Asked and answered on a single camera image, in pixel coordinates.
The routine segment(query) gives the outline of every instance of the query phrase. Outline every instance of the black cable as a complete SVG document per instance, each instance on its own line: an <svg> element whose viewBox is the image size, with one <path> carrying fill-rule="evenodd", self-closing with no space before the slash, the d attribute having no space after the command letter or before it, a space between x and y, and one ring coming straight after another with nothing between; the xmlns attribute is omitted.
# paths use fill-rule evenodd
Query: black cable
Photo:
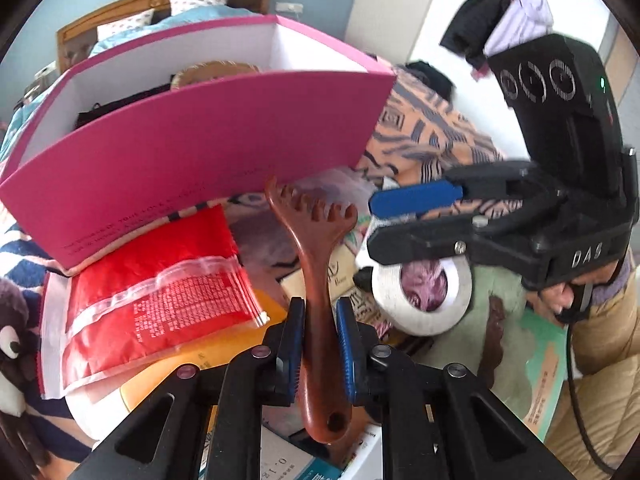
<svg viewBox="0 0 640 480"><path fill-rule="evenodd" d="M587 434L587 430L584 427L584 421L582 420L582 413L580 412L580 406L578 405L578 395L575 393L575 383L574 383L574 367L571 361L571 339L574 331L574 324L569 323L569 326L566 330L566 373L567 373L567 381L569 383L569 396L571 397L571 407L574 409L574 417L575 422L578 425L578 431L580 431L580 436L582 437L582 441L584 442L584 447L587 448L587 452L591 456L591 459L595 462L595 465L598 466L604 473L608 475L613 475L616 472L614 468L608 465L604 460L598 455L598 452L593 447L591 443L591 439Z"/></svg>

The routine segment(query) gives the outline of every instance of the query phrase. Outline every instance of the person's hand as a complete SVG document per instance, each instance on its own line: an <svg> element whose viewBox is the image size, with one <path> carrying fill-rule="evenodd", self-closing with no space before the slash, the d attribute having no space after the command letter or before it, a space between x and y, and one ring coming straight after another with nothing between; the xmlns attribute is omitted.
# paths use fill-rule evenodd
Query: person's hand
<svg viewBox="0 0 640 480"><path fill-rule="evenodd" d="M611 262L604 267L578 276L571 283L574 285L607 283L613 276L617 266L617 261ZM556 319L556 314L560 314L563 309L571 306L574 302L574 292L568 283L558 283L540 292L528 292L527 301L529 301L536 314L561 326L561 323Z"/></svg>

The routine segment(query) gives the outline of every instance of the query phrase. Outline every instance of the stuffed animal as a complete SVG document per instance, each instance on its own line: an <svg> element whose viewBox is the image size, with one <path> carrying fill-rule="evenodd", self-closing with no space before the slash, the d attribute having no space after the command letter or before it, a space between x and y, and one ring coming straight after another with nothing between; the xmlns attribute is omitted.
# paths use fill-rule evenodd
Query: stuffed animal
<svg viewBox="0 0 640 480"><path fill-rule="evenodd" d="M36 436L25 414L27 404L21 388L27 382L20 336L29 319L29 309L20 289L0 278L0 430L33 477L38 466L50 462L49 453Z"/></svg>
<svg viewBox="0 0 640 480"><path fill-rule="evenodd" d="M29 309L20 289L11 281L0 278L0 411L21 416L26 409L20 391L19 370L8 359L20 356L20 334L27 327Z"/></svg>

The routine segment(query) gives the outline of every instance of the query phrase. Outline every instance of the pink box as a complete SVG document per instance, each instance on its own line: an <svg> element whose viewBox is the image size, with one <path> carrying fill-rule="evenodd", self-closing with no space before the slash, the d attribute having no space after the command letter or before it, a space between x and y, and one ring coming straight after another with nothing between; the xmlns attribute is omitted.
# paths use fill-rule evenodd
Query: pink box
<svg viewBox="0 0 640 480"><path fill-rule="evenodd" d="M79 112L165 84L198 62L261 73L147 98L73 131ZM205 200L353 166L395 75L277 16L172 28L66 72L23 131L0 200L66 268L123 234Z"/></svg>

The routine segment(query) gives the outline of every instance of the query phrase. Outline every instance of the light green cloth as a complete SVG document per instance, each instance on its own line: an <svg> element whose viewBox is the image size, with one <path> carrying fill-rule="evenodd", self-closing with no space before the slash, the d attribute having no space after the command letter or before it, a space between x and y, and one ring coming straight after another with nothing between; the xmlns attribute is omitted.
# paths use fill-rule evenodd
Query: light green cloth
<svg viewBox="0 0 640 480"><path fill-rule="evenodd" d="M465 316L448 332L435 337L433 346L418 352L414 360L435 368L461 363L478 373L486 323L489 319L489 296L502 299L505 319L502 348L504 356L495 370L492 392L520 418L531 406L532 387L527 379L526 363L536 349L536 339L521 327L525 310L525 290L520 276L501 267L475 266L471 269L473 292Z"/></svg>

